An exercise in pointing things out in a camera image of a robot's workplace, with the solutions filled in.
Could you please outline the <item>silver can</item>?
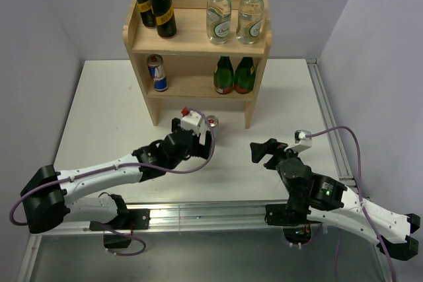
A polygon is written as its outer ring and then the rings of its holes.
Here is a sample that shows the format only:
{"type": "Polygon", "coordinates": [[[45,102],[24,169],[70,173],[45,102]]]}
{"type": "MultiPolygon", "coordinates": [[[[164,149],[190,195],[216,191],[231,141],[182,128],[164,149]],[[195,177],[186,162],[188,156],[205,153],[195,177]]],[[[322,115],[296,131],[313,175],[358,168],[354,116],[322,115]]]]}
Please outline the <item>silver can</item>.
{"type": "Polygon", "coordinates": [[[214,140],[217,141],[219,130],[219,119],[214,115],[207,116],[210,125],[206,125],[206,130],[214,135],[214,140]]]}
{"type": "Polygon", "coordinates": [[[168,83],[163,58],[158,54],[150,55],[147,58],[147,67],[153,79],[153,88],[158,92],[167,90],[168,83]]]}

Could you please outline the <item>silver can front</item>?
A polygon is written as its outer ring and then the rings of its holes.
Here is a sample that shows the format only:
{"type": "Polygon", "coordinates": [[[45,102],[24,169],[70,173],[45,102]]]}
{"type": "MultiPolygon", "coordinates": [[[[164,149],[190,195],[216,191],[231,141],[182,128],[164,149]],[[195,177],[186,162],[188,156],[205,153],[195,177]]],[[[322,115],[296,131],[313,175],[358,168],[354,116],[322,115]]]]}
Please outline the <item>silver can front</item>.
{"type": "Polygon", "coordinates": [[[147,58],[147,67],[153,79],[153,88],[158,92],[167,90],[168,83],[163,58],[158,54],[150,55],[147,58]]]}

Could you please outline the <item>clear bottle green cap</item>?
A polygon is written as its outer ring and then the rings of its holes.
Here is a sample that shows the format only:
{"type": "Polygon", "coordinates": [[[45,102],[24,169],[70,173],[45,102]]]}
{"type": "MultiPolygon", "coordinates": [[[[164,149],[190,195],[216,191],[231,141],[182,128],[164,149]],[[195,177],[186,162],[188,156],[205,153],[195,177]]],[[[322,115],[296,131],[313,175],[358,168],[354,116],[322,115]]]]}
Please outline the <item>clear bottle green cap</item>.
{"type": "Polygon", "coordinates": [[[241,0],[238,8],[237,39],[244,44],[258,40],[264,16],[264,0],[241,0]]]}

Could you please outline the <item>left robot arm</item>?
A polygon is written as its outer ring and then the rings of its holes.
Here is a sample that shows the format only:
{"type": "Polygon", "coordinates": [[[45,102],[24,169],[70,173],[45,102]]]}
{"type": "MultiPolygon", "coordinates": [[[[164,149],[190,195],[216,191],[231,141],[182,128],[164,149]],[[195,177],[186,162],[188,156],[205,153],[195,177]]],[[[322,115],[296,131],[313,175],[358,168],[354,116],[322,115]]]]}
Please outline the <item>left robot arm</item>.
{"type": "Polygon", "coordinates": [[[215,135],[206,128],[200,142],[199,115],[194,120],[175,118],[171,133],[112,162],[76,170],[55,170],[43,166],[20,193],[30,233],[41,234],[64,222],[89,221],[96,227],[105,224],[120,229],[130,221],[130,212],[122,196],[92,194],[115,186],[152,180],[166,173],[176,174],[177,166],[191,157],[209,161],[215,148],[215,135]]]}

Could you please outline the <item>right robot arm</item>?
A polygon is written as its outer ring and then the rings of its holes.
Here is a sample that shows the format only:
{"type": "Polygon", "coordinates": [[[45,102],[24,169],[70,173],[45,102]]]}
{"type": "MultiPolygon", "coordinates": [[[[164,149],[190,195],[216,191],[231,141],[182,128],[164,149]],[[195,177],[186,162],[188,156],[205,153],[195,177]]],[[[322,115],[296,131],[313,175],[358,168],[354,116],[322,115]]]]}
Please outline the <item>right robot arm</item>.
{"type": "Polygon", "coordinates": [[[356,234],[393,259],[407,261],[418,254],[412,234],[420,228],[414,213],[394,213],[359,195],[334,178],[317,174],[287,144],[274,138],[251,143],[253,163],[270,155],[264,167],[275,170],[288,192],[286,203],[266,206],[264,220],[271,226],[291,227],[320,222],[356,234]]]}

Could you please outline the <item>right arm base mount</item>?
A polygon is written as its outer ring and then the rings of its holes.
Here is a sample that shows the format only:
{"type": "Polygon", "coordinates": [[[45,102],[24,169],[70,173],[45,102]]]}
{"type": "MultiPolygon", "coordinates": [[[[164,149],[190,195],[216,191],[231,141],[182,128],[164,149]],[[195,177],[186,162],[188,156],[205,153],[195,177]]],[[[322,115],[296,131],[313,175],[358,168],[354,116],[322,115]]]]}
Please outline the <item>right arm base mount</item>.
{"type": "Polygon", "coordinates": [[[265,223],[269,226],[282,227],[283,236],[290,247],[307,246],[327,231],[322,223],[310,221],[306,215],[288,211],[286,203],[267,204],[265,211],[265,223]]]}

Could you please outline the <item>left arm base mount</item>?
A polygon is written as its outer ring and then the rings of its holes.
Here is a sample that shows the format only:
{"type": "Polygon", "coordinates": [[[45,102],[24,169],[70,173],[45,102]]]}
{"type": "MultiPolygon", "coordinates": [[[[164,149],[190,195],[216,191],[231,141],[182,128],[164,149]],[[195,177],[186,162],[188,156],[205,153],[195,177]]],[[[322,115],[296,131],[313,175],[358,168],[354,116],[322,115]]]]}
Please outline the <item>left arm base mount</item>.
{"type": "Polygon", "coordinates": [[[147,245],[139,237],[135,236],[136,230],[147,230],[149,228],[149,209],[130,209],[129,215],[121,225],[102,224],[91,221],[89,230],[91,232],[103,233],[103,246],[106,251],[116,256],[135,256],[145,251],[147,245]],[[141,244],[141,250],[137,252],[124,252],[132,241],[141,244]]]}

